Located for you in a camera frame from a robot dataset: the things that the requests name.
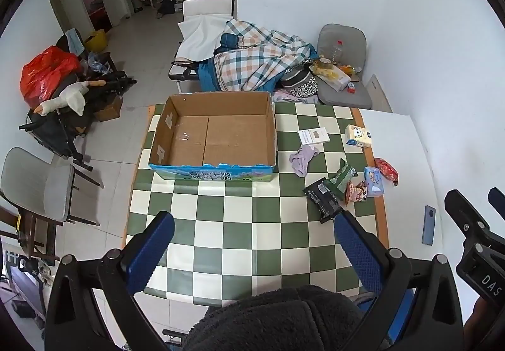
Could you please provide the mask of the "yellow bucket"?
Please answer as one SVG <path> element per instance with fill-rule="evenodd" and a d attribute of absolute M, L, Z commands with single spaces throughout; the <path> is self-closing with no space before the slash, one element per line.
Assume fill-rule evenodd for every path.
<path fill-rule="evenodd" d="M 89 52 L 101 53 L 108 46 L 108 39 L 104 29 L 97 30 L 90 34 L 84 41 L 84 46 Z"/>

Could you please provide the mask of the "black snack bag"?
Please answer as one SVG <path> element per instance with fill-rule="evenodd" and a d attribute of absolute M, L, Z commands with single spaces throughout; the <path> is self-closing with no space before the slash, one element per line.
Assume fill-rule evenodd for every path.
<path fill-rule="evenodd" d="M 303 189 L 303 193 L 318 208 L 320 223 L 327 223 L 343 212 L 339 200 L 327 186 L 327 179 L 321 178 Z"/>

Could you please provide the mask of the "plaid blanket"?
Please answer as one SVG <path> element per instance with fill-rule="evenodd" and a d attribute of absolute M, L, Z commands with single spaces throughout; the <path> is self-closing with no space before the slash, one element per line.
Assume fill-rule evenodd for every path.
<path fill-rule="evenodd" d="M 268 92 L 299 66 L 317 58 L 312 44 L 296 35 L 232 19 L 226 23 L 214 56 L 199 63 L 204 92 Z"/>

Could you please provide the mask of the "lilac cloth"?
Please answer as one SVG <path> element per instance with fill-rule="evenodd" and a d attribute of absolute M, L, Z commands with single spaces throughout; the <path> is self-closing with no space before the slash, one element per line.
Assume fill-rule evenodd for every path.
<path fill-rule="evenodd" d="M 302 145 L 296 153 L 289 156 L 291 167 L 298 177 L 305 177 L 310 161 L 319 155 L 319 150 L 310 145 Z"/>

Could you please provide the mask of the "green snack bag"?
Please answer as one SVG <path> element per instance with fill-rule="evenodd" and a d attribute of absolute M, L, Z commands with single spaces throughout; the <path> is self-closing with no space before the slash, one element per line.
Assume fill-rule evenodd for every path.
<path fill-rule="evenodd" d="M 333 176 L 325 179 L 324 185 L 334 194 L 337 200 L 343 201 L 345 200 L 348 183 L 355 176 L 357 176 L 355 167 L 349 165 L 346 160 L 341 159 L 338 171 Z"/>

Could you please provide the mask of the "beige tissue pack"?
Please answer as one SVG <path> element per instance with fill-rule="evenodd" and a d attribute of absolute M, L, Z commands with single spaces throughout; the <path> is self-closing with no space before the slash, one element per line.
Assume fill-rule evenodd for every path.
<path fill-rule="evenodd" d="M 371 133 L 362 127 L 349 124 L 345 129 L 345 143 L 355 147 L 371 147 Z"/>

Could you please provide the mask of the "red snack bag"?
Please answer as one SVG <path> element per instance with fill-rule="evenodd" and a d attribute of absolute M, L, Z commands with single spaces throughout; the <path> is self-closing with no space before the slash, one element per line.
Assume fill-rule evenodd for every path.
<path fill-rule="evenodd" d="M 399 182 L 399 173 L 397 170 L 384 159 L 376 158 L 374 159 L 374 163 L 381 175 L 397 187 Z"/>

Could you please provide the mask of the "grey chair at left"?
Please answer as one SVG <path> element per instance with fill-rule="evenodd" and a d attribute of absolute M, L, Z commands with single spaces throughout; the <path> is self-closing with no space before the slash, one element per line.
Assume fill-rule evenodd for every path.
<path fill-rule="evenodd" d="M 1 222 L 14 229 L 3 230 L 1 235 L 16 240 L 28 258 L 40 258 L 50 265 L 58 261 L 58 226 L 67 222 L 97 224 L 70 214 L 77 177 L 102 186 L 73 165 L 54 166 L 20 147 L 10 149 L 1 172 L 1 199 L 17 213 L 1 209 Z"/>

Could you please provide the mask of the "grey padded chair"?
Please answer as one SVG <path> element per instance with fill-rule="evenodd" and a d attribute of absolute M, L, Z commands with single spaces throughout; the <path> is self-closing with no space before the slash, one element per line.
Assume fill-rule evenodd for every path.
<path fill-rule="evenodd" d="M 331 57 L 337 40 L 343 41 L 343 54 L 339 64 Z M 322 27 L 318 36 L 317 53 L 324 64 L 332 64 L 346 73 L 351 82 L 346 90 L 337 92 L 318 78 L 318 99 L 327 106 L 345 106 L 371 109 L 372 100 L 362 82 L 366 61 L 367 42 L 364 33 L 356 27 L 329 23 Z"/>

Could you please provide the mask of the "black fleece garment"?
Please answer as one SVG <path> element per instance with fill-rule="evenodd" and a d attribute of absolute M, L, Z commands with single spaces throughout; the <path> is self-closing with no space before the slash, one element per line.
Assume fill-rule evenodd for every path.
<path fill-rule="evenodd" d="M 337 350 L 363 318 L 352 300 L 314 285 L 280 288 L 210 309 L 184 350 Z"/>

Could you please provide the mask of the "blue tissue pack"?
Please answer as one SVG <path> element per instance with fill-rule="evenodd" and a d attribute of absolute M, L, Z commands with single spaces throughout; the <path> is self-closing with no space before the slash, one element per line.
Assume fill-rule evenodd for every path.
<path fill-rule="evenodd" d="M 377 167 L 364 168 L 364 180 L 369 198 L 381 197 L 384 194 L 382 174 Z"/>

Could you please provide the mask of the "white goose plush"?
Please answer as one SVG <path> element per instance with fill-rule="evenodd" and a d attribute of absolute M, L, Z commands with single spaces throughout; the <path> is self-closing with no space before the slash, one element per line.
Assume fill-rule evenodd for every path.
<path fill-rule="evenodd" d="M 89 92 L 91 87 L 102 87 L 106 84 L 105 80 L 72 83 L 64 88 L 55 99 L 43 101 L 33 110 L 33 113 L 45 117 L 52 112 L 69 107 L 81 117 L 86 106 L 85 94 Z"/>

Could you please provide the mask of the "plastic bottle red cap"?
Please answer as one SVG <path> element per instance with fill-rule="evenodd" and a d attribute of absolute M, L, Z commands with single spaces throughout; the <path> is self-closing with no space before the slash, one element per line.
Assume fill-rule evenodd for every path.
<path fill-rule="evenodd" d="M 342 59 L 342 54 L 343 54 L 343 41 L 337 40 L 332 52 L 331 57 L 332 63 L 339 64 Z"/>

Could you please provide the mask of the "orange snack bag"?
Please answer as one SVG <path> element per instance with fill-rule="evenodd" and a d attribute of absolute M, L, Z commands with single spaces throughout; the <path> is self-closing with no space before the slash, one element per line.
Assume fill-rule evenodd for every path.
<path fill-rule="evenodd" d="M 367 199 L 367 186 L 364 181 L 354 184 L 348 182 L 345 192 L 345 203 L 348 205 L 353 202 L 363 202 Z"/>

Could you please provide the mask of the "white folding bed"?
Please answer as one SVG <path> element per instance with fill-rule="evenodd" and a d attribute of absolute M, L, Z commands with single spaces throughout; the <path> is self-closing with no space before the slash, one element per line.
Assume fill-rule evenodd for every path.
<path fill-rule="evenodd" d="M 233 0 L 185 0 L 182 14 L 178 24 L 182 42 L 168 73 L 180 94 L 181 84 L 197 82 L 199 65 L 213 59 L 225 27 L 233 18 Z"/>

